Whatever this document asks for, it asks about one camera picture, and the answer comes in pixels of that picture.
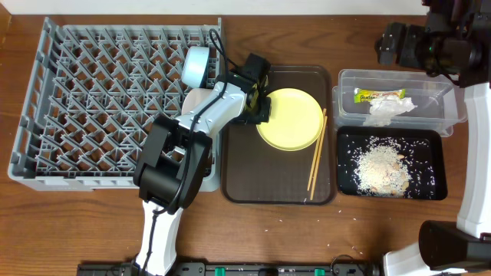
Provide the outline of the grey plastic dish rack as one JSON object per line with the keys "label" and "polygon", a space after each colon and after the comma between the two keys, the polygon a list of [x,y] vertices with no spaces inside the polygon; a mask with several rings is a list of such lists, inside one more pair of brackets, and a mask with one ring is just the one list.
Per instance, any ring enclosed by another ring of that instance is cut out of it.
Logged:
{"label": "grey plastic dish rack", "polygon": [[8,177],[37,191],[132,188],[153,122],[183,112],[184,61],[209,30],[45,19]]}

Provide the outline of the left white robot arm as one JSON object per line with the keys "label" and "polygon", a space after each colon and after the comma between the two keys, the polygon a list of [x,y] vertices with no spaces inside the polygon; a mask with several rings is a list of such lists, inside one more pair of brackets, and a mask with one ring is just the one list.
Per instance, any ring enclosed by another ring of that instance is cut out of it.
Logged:
{"label": "left white robot arm", "polygon": [[194,106],[175,119],[158,117],[137,162],[133,181],[145,215],[135,275],[165,275],[176,260],[176,236],[183,210],[196,198],[210,151],[231,121],[268,120],[267,70],[232,70],[217,77],[212,90],[193,88]]}

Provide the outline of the light blue bowl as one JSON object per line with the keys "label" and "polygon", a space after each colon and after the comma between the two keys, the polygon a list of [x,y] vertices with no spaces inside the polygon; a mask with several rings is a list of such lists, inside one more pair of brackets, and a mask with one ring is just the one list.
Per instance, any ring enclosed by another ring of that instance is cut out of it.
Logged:
{"label": "light blue bowl", "polygon": [[209,48],[192,46],[187,52],[182,82],[191,88],[205,88],[208,74]]}

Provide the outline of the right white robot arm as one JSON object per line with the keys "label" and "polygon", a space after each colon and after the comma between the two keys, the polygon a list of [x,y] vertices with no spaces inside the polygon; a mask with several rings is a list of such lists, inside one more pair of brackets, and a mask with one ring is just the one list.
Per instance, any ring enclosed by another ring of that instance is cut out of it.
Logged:
{"label": "right white robot arm", "polygon": [[455,222],[425,221],[418,240],[383,256],[382,275],[457,275],[490,269],[490,2],[425,0],[424,25],[390,23],[379,64],[446,77],[463,92],[466,181]]}

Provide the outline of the brown serving tray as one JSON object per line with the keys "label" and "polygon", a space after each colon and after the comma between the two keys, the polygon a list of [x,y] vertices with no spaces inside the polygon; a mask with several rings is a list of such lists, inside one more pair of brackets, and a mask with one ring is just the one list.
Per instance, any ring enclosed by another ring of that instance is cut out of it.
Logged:
{"label": "brown serving tray", "polygon": [[[269,73],[269,91],[296,88],[313,96],[327,116],[330,103],[331,75],[321,66],[276,65]],[[222,193],[240,204],[325,205],[336,194],[332,152],[331,120],[327,120],[315,191],[309,192],[308,177],[315,145],[287,152],[267,144],[256,125],[231,123],[223,130]]]}

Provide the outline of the black plastic tray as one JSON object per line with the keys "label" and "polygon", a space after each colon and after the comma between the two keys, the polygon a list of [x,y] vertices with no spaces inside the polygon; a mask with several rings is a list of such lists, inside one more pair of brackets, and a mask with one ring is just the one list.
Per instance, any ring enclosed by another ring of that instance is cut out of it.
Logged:
{"label": "black plastic tray", "polygon": [[337,184],[341,193],[348,196],[355,196],[353,194],[354,187],[349,185],[347,188],[341,188],[341,177],[338,172],[338,157],[341,155],[341,150],[344,147],[341,145],[343,135],[374,135],[374,136],[390,136],[390,137],[404,137],[404,138],[422,138],[430,141],[430,150],[433,157],[433,164],[435,165],[437,175],[437,194],[435,199],[423,199],[423,200],[443,200],[447,197],[447,180],[444,169],[443,161],[443,149],[440,135],[433,130],[411,130],[411,129],[394,129],[394,128],[381,128],[381,127],[362,127],[362,126],[343,126],[337,133]]}

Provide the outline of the yellow green snack wrapper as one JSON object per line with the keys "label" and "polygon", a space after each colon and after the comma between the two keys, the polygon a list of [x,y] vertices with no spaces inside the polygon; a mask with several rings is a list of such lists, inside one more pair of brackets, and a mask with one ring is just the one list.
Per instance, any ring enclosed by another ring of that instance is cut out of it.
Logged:
{"label": "yellow green snack wrapper", "polygon": [[362,88],[355,88],[354,89],[354,102],[356,104],[360,104],[363,102],[371,102],[373,99],[378,98],[378,97],[382,97],[382,96],[397,96],[399,98],[404,98],[405,93],[406,93],[405,89],[379,91],[379,90],[368,90],[368,89],[362,89]]}

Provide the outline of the clear plastic waste bin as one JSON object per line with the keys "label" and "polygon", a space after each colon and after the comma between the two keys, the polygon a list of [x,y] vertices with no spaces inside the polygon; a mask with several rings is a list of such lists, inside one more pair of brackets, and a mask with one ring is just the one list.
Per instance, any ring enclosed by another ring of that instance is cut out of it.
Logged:
{"label": "clear plastic waste bin", "polygon": [[332,89],[334,123],[337,127],[378,127],[379,120],[369,120],[368,102],[354,101],[356,89],[372,91],[405,90],[415,108],[387,121],[391,128],[434,130],[442,137],[453,134],[453,126],[467,121],[464,90],[443,76],[428,77],[408,71],[345,69]]}

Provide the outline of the lower wooden chopstick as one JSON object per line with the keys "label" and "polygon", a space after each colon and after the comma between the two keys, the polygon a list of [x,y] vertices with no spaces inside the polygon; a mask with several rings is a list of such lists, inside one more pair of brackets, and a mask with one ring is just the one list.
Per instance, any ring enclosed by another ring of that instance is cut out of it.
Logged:
{"label": "lower wooden chopstick", "polygon": [[320,161],[321,161],[321,152],[323,150],[323,143],[325,139],[325,130],[327,126],[327,120],[328,117],[324,117],[324,122],[323,122],[323,128],[321,135],[318,140],[318,149],[316,151],[316,158],[315,158],[315,165],[314,165],[314,171],[313,171],[313,176],[311,178],[311,188],[310,188],[310,200],[312,201],[315,195],[315,187],[317,183],[317,178],[318,178],[318,171],[319,171],[319,166],[320,166]]}

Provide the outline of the white napkin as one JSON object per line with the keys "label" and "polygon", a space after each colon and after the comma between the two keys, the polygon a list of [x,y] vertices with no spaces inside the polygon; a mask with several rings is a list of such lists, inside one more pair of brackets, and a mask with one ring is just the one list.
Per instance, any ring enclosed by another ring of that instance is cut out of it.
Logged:
{"label": "white napkin", "polygon": [[385,127],[391,124],[391,119],[402,113],[410,112],[417,105],[410,97],[380,96],[371,101],[369,116],[364,121],[366,127]]}

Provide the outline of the spilled rice pile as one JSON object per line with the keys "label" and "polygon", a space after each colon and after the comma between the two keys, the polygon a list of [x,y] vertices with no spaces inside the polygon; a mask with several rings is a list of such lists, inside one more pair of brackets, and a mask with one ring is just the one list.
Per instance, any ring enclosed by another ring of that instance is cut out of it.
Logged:
{"label": "spilled rice pile", "polygon": [[437,175],[430,141],[422,138],[343,135],[338,172],[353,194],[435,199]]}

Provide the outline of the upper wooden chopstick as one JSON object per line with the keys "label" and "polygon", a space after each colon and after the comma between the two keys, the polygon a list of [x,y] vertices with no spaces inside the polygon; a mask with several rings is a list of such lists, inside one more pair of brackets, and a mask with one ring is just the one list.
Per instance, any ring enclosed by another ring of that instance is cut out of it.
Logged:
{"label": "upper wooden chopstick", "polygon": [[313,183],[313,178],[314,178],[314,172],[315,172],[315,167],[316,167],[316,163],[317,163],[317,159],[318,159],[318,151],[319,151],[319,147],[320,147],[320,140],[321,140],[321,137],[323,135],[323,132],[325,130],[325,124],[326,124],[326,112],[327,112],[327,109],[324,108],[322,113],[323,113],[323,121],[322,121],[322,125],[321,125],[321,133],[319,134],[317,140],[316,140],[316,143],[315,143],[315,151],[314,151],[314,155],[313,155],[313,159],[312,159],[312,163],[311,163],[311,170],[310,170],[310,174],[309,174],[309,179],[308,179],[308,187],[307,187],[307,191],[310,191],[311,190],[311,187],[312,187],[312,183]]}

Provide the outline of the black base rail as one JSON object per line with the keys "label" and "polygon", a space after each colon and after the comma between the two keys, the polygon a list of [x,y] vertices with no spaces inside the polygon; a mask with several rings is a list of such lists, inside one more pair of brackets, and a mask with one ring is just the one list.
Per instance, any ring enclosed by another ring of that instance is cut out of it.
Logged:
{"label": "black base rail", "polygon": [[[80,264],[77,276],[134,276],[139,275],[137,266],[121,264]],[[197,262],[176,264],[167,276],[382,276],[383,269],[375,264],[350,262],[328,265],[232,265],[203,264]]]}

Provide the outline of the yellow round plate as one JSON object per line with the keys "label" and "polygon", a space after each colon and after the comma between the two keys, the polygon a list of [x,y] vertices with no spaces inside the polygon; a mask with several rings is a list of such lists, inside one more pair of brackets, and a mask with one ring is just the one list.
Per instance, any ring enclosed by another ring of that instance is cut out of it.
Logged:
{"label": "yellow round plate", "polygon": [[325,126],[326,114],[310,94],[296,88],[271,92],[269,121],[257,125],[261,138],[283,151],[298,151],[316,142]]}

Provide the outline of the wooden chopstick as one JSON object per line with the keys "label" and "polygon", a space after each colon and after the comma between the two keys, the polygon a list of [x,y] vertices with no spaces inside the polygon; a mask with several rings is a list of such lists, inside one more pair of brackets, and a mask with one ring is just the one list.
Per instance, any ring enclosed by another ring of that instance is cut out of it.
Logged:
{"label": "wooden chopstick", "polygon": [[316,151],[316,158],[315,158],[315,165],[314,165],[314,171],[313,171],[313,176],[311,178],[311,188],[310,188],[310,200],[312,201],[315,195],[315,187],[317,183],[317,178],[318,178],[318,171],[319,171],[319,166],[320,166],[320,161],[321,161],[321,152],[323,150],[323,143],[325,139],[325,130],[327,126],[327,120],[328,117],[324,117],[324,122],[323,122],[323,128],[321,135],[318,140],[318,149]]}
{"label": "wooden chopstick", "polygon": [[320,140],[321,140],[321,137],[323,135],[323,132],[325,130],[325,124],[326,124],[326,112],[327,112],[327,109],[324,108],[322,113],[323,113],[323,121],[322,121],[322,125],[321,125],[321,133],[319,134],[317,140],[316,140],[316,143],[315,143],[315,151],[314,151],[314,155],[313,155],[313,159],[312,159],[312,163],[311,163],[311,170],[310,170],[310,174],[309,174],[309,179],[308,179],[308,187],[307,187],[307,191],[310,191],[311,190],[311,187],[312,187],[312,183],[313,183],[313,178],[314,178],[314,172],[315,172],[315,167],[316,167],[316,163],[317,163],[317,159],[318,159],[318,151],[319,151],[319,147],[320,147]]}

